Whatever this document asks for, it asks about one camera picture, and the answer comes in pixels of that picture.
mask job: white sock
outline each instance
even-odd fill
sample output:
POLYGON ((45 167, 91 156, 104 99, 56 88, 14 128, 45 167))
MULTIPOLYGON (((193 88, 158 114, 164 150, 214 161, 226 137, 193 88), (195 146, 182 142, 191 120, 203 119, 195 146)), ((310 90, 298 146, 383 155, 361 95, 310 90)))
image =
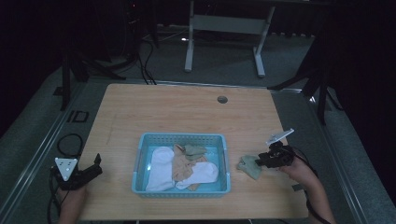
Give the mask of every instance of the white sock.
POLYGON ((175 186, 175 181, 172 179, 174 155, 170 147, 158 147, 154 150, 146 191, 167 190, 175 186))
POLYGON ((197 162, 192 166, 192 175, 176 183, 178 189, 185 189, 191 184, 213 183, 218 180, 219 169, 209 161, 197 162))

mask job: small cloth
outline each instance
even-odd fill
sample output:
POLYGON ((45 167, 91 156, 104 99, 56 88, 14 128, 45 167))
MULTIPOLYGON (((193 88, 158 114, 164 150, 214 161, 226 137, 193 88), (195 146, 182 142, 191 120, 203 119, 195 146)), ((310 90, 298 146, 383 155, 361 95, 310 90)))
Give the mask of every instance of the small cloth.
POLYGON ((184 146, 184 148, 186 149, 185 151, 186 158, 191 161, 203 157, 204 154, 207 152, 205 147, 186 145, 184 146))
POLYGON ((170 147, 154 149, 146 191, 167 190, 175 186, 172 179, 172 160, 174 151, 170 147))
POLYGON ((197 162, 192 166, 192 175, 185 180, 176 183, 178 189, 188 188, 192 184, 213 183, 218 180, 219 169, 209 161, 197 162))
POLYGON ((262 168, 256 163, 256 160, 259 159, 260 157, 258 156, 243 156, 238 163, 237 169, 245 172, 253 179, 258 179, 262 173, 262 168))
POLYGON ((172 162, 172 178, 176 181, 182 181, 192 175, 192 166, 198 161, 206 161, 205 157, 200 157, 197 160, 188 160, 185 156, 185 148, 178 144, 174 145, 175 157, 172 162))

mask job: blue plastic basket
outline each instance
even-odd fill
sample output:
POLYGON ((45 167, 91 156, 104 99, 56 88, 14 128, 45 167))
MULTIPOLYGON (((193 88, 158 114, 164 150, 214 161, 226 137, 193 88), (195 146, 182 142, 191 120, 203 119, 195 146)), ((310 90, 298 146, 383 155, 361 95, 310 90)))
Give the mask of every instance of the blue plastic basket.
POLYGON ((225 138, 216 133, 144 133, 134 163, 132 191, 143 198, 219 198, 231 190, 231 178, 225 138), (174 144, 206 147, 206 158, 219 168, 219 178, 215 183, 200 184, 196 191, 189 189, 169 189, 146 191, 149 182, 151 157, 157 147, 173 148, 174 144))

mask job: white metal stand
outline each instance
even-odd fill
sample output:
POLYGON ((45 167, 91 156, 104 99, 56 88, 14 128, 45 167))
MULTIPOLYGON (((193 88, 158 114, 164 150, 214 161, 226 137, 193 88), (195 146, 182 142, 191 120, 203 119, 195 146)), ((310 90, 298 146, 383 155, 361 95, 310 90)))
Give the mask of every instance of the white metal stand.
POLYGON ((192 54, 194 52, 193 31, 220 31, 261 36, 259 45, 253 48, 253 55, 256 62, 257 74, 259 77, 264 77, 265 72, 262 64, 262 46, 264 44, 265 37, 267 37, 274 11, 275 7, 270 7, 266 20, 194 15, 194 1, 190 0, 189 45, 187 48, 184 70, 186 72, 191 72, 192 70, 192 54))

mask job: round hole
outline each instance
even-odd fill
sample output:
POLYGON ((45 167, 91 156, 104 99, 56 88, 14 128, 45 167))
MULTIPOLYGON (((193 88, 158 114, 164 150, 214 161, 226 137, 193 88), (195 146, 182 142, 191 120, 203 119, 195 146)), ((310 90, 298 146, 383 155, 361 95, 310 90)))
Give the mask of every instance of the round hole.
POLYGON ((228 102, 228 99, 225 96, 219 96, 218 97, 218 102, 221 103, 221 104, 226 104, 228 102))

